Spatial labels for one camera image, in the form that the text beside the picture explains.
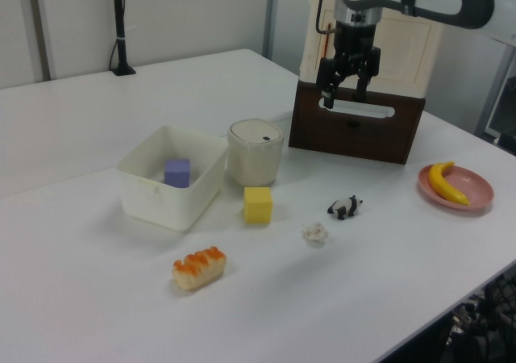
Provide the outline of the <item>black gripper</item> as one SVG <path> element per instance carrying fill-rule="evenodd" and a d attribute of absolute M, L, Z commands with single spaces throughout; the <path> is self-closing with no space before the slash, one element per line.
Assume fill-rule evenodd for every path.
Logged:
<path fill-rule="evenodd" d="M 358 77 L 354 99 L 365 101 L 368 84 L 379 73 L 381 50 L 373 43 L 381 16 L 380 7 L 353 10 L 343 3 L 335 5 L 335 28 L 320 31 L 334 35 L 335 55 L 320 60 L 316 79 L 327 109 L 334 107 L 339 85 L 351 76 Z"/>

